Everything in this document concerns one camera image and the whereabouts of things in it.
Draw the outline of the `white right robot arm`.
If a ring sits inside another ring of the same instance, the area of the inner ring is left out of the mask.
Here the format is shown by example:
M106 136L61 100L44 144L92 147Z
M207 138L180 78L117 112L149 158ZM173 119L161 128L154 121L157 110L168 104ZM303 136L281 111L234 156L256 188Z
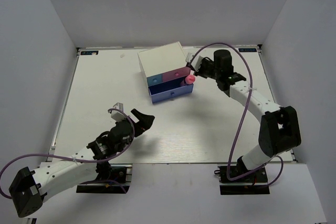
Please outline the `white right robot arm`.
M234 71L232 61L230 51L225 49L215 51L213 59L195 54L187 60L196 76L215 80L221 91L244 106L243 117L250 112L260 124L258 144L237 160L235 170L227 165L230 182L247 182L274 157L299 146L301 135L297 111L264 97L253 88L252 77L245 78Z

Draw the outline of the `white drawer cabinet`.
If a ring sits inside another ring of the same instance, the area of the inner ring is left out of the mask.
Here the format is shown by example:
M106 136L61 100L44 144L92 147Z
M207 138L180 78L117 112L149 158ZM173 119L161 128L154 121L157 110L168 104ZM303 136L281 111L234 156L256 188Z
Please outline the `white drawer cabinet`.
M147 77L187 67L186 54L180 42L138 52L138 59L146 83Z

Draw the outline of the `light blue drawer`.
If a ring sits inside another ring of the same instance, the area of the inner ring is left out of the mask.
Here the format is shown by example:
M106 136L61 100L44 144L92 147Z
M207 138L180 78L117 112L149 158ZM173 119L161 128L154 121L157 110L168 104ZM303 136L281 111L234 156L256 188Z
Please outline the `light blue drawer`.
M162 83L162 74L157 74L146 78L148 86Z

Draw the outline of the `pink capped clear tube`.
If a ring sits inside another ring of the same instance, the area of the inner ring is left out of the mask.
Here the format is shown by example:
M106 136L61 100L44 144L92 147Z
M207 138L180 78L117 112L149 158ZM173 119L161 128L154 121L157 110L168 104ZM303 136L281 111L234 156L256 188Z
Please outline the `pink capped clear tube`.
M186 85L191 85L195 82L196 77L192 74L189 74L188 76L186 76L182 82L180 83L180 86L186 86Z

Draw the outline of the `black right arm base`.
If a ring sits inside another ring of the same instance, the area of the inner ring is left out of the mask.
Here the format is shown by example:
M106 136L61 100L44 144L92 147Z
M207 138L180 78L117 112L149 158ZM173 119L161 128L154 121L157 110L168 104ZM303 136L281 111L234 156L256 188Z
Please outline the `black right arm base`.
M266 169L262 168L253 174L235 181L228 180L227 166L219 166L214 175L219 178L221 195L269 195Z

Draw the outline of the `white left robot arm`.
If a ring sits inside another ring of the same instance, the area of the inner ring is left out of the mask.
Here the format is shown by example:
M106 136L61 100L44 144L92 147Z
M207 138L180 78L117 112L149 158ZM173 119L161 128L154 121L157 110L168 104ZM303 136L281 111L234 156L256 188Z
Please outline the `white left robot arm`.
M48 166L33 170L24 167L17 172L9 193L20 218L35 213L44 202L71 187L94 179L108 180L111 175L108 162L124 153L136 137L151 128L155 119L153 115L132 109L131 113L137 118L133 121L118 104L108 112L115 126L83 149L69 157L54 155L54 162Z

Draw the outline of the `pink drawer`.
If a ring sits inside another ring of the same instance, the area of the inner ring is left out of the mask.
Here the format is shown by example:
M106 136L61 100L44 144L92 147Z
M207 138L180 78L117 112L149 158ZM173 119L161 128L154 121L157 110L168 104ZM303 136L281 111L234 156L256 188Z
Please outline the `pink drawer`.
M189 67L183 67L174 69L162 74L162 82L168 82L171 80L175 80L181 77L186 77L190 74L191 69Z

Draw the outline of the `dark blue drawer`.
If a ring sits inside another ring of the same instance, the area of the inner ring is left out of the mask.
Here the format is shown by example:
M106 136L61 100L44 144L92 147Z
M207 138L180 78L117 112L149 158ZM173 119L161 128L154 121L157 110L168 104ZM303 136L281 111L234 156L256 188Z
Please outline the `dark blue drawer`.
M178 78L149 87L152 103L162 102L181 95L192 93L194 84L181 85L185 78Z

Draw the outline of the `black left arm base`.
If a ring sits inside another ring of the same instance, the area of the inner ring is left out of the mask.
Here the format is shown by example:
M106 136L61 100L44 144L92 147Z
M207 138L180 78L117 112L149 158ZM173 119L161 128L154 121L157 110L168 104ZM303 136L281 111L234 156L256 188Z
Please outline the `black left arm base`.
M131 185L132 165L98 164L94 180L79 184L79 194L126 194Z

